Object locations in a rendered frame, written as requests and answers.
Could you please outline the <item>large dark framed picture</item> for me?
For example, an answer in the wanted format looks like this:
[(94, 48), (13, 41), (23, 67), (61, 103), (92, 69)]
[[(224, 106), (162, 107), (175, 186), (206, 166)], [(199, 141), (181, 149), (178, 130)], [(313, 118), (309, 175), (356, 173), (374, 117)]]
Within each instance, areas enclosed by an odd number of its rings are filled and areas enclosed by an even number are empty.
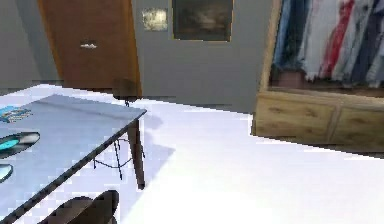
[(173, 38), (229, 42), (234, 0), (172, 0)]

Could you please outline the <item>small pale framed picture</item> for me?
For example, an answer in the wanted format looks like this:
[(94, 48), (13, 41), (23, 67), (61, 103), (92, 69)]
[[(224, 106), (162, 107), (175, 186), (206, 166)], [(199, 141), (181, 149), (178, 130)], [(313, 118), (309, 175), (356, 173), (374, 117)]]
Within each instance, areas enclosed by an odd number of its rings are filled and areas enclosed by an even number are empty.
[(168, 29), (167, 10), (146, 8), (142, 10), (143, 26), (146, 31), (166, 31)]

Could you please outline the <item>brown wooden room door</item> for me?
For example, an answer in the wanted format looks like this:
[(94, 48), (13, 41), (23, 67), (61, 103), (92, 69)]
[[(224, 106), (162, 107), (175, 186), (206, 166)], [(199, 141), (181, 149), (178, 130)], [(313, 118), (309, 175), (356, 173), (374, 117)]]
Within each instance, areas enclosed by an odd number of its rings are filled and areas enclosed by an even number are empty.
[[(141, 85), (132, 0), (37, 0), (61, 84), (112, 93)], [(80, 48), (93, 43), (96, 49)]]

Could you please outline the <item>light wooden wardrobe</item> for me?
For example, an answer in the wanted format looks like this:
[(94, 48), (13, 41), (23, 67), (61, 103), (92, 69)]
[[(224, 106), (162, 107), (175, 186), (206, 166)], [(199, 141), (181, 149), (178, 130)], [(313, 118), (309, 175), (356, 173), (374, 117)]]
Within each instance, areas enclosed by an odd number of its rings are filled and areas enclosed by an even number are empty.
[(384, 0), (271, 0), (256, 136), (384, 154)]

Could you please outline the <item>grey glass-top table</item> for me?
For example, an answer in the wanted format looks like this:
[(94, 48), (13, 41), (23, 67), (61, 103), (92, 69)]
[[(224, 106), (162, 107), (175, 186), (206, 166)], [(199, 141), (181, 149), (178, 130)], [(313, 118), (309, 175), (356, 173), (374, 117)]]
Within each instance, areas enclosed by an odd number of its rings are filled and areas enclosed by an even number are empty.
[(139, 189), (145, 187), (139, 118), (144, 109), (51, 95), (25, 106), (32, 114), (0, 122), (0, 137), (37, 132), (40, 139), (6, 159), (13, 166), (0, 183), (0, 224), (13, 224), (93, 158), (128, 135)]

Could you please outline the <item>dark brown chair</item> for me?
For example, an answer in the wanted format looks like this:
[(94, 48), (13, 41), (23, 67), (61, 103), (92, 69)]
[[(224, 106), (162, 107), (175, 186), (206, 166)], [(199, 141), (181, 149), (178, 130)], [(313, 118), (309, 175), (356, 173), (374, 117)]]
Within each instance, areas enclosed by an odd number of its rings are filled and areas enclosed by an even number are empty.
[(107, 190), (96, 198), (74, 197), (57, 207), (38, 224), (117, 224), (114, 216), (119, 193)]

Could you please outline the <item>dark plate with teal centre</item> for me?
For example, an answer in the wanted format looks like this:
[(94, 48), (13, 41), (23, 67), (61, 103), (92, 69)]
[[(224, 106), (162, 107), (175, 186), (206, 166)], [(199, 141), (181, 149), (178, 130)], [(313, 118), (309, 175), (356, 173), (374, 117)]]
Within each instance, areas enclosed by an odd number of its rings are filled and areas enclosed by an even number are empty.
[(0, 159), (18, 154), (36, 144), (40, 139), (38, 132), (20, 132), (0, 138)]

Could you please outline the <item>blue printed book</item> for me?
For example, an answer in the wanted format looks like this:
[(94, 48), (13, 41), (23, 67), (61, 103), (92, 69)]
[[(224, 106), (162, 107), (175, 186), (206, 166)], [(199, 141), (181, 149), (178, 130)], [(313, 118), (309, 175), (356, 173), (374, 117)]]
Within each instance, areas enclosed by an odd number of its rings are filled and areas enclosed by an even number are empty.
[(0, 121), (13, 123), (30, 116), (32, 112), (29, 109), (7, 106), (0, 109)]

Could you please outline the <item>pale blue bowl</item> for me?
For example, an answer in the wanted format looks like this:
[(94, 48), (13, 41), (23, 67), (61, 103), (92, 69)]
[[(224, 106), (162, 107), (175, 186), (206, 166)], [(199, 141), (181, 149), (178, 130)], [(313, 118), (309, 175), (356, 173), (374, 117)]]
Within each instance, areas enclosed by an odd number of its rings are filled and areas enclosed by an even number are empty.
[(7, 180), (13, 173), (13, 166), (11, 164), (0, 164), (0, 183)]

